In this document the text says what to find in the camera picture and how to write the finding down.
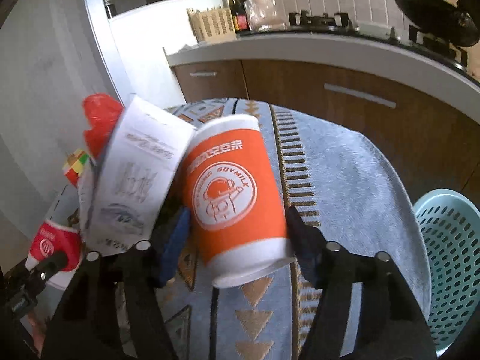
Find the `patterned blue grey tablecloth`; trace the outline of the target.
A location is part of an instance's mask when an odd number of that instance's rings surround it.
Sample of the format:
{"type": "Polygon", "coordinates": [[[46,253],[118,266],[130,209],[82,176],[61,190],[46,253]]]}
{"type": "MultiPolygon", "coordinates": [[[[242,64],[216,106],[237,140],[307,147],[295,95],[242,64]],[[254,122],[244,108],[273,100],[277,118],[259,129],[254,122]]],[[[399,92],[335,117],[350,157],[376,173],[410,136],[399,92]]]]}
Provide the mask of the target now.
{"type": "Polygon", "coordinates": [[[130,359],[434,359],[431,280],[400,178],[360,133],[280,106],[198,102],[120,275],[130,359]]]}

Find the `light blue perforated waste basket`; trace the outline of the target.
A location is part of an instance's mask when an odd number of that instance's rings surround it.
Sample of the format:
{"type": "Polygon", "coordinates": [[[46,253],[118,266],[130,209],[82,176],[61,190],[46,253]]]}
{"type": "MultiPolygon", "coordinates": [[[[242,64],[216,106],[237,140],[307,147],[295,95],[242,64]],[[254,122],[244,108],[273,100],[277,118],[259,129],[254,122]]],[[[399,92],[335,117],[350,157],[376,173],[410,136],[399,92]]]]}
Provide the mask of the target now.
{"type": "Polygon", "coordinates": [[[450,189],[428,192],[413,209],[430,263],[428,325],[440,357],[479,305],[479,210],[450,189]]]}

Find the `orange soymilk paper cup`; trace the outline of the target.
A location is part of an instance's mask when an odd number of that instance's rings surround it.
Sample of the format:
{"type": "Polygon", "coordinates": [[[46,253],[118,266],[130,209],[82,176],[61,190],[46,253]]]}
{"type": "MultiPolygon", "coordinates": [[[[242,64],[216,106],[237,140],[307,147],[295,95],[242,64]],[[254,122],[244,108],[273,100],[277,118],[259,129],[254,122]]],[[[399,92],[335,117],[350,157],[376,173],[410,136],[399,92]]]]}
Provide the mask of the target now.
{"type": "Polygon", "coordinates": [[[229,115],[201,127],[181,176],[214,287],[250,283],[292,262],[283,202],[256,117],[229,115]]]}

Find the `red plastic bag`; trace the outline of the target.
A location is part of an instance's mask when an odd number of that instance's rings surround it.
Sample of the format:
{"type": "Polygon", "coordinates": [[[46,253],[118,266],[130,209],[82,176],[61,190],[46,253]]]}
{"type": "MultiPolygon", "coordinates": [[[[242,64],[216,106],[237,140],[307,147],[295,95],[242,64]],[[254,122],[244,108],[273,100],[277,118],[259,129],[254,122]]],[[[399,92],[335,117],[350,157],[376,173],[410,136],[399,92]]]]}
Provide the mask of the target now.
{"type": "Polygon", "coordinates": [[[90,129],[85,130],[84,140],[91,155],[98,159],[124,107],[108,94],[92,94],[82,102],[83,111],[90,129]]]}

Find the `clear plastic bag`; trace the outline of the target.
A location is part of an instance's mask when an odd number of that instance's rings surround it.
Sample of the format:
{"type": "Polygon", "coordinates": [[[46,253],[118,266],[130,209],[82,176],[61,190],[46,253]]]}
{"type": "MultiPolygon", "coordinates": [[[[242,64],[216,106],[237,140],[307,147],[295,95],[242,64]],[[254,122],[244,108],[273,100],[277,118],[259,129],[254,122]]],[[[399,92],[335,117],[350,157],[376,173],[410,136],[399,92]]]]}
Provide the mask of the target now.
{"type": "Polygon", "coordinates": [[[251,32],[280,31],[287,28],[274,0],[245,0],[243,6],[251,32]]]}

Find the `black gas stove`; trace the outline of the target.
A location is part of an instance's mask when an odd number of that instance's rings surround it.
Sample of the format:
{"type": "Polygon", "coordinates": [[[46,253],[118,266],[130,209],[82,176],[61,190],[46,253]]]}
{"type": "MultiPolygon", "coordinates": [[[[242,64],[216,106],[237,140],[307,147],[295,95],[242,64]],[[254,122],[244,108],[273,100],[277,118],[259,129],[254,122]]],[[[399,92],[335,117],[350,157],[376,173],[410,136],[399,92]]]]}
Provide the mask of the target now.
{"type": "Polygon", "coordinates": [[[451,56],[439,54],[422,43],[408,40],[400,31],[390,37],[390,29],[377,24],[361,23],[354,29],[288,28],[285,31],[247,33],[239,39],[254,48],[253,57],[320,63],[417,86],[420,90],[454,80],[479,86],[479,80],[468,74],[460,62],[460,52],[451,56]]]}

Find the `black wok pan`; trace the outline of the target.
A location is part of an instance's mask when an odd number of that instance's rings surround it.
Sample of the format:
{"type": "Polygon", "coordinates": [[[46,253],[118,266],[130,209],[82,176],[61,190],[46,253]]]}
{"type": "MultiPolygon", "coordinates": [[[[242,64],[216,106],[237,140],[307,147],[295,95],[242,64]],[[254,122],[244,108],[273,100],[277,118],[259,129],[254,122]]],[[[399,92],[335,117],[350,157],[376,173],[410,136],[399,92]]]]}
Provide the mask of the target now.
{"type": "Polygon", "coordinates": [[[424,33],[450,41],[454,46],[472,47],[479,42],[479,25],[473,9],[461,0],[394,0],[411,22],[424,33]]]}

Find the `cream woven basket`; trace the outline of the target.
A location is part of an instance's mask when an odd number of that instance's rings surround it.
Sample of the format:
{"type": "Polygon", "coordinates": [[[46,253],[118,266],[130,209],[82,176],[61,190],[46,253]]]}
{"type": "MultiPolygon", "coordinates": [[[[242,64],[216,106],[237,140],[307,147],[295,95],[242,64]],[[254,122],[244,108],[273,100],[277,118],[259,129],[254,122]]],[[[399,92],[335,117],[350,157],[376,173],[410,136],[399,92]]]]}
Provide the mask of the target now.
{"type": "Polygon", "coordinates": [[[187,9],[190,27],[197,42],[221,43],[237,39],[229,8],[187,9]]]}

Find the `dark soy sauce bottle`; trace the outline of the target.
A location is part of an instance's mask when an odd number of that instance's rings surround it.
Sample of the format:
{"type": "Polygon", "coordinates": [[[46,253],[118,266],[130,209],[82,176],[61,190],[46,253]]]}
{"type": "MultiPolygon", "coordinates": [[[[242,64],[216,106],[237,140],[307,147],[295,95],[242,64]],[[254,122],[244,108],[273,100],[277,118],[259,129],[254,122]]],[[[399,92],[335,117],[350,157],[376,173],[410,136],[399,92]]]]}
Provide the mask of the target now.
{"type": "Polygon", "coordinates": [[[229,7],[233,19],[233,27],[236,33],[245,33],[249,30],[247,14],[239,0],[229,0],[229,7]]]}

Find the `white printed paper carton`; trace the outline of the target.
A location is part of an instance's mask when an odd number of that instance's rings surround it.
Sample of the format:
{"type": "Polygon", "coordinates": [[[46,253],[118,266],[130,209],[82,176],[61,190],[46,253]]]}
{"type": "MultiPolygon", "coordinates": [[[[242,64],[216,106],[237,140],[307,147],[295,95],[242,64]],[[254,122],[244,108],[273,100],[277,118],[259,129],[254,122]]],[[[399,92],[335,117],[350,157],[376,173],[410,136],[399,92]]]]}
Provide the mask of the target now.
{"type": "Polygon", "coordinates": [[[99,167],[85,243],[107,256],[151,237],[196,128],[134,96],[99,167]]]}

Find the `multicolour puzzle cube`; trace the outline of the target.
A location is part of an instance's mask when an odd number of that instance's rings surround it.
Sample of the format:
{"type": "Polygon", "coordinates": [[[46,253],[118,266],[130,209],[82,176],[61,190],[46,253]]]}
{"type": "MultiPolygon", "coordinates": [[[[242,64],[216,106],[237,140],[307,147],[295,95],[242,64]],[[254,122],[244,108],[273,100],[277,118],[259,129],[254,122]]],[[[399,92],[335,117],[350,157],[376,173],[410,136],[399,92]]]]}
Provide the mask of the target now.
{"type": "Polygon", "coordinates": [[[74,187],[77,186],[88,161],[89,154],[82,149],[77,149],[67,156],[67,160],[64,163],[62,170],[64,176],[74,187]]]}

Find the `wooden kitchen cabinet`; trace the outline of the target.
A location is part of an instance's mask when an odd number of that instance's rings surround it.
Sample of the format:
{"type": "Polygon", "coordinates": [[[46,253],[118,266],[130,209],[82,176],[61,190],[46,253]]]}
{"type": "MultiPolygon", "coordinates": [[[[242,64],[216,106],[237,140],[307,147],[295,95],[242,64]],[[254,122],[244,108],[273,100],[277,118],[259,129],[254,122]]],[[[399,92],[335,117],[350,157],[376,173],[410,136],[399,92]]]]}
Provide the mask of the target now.
{"type": "Polygon", "coordinates": [[[479,203],[479,124],[414,88],[340,67],[275,60],[189,63],[173,69],[187,102],[247,98],[364,134],[412,201],[453,189],[479,203]]]}

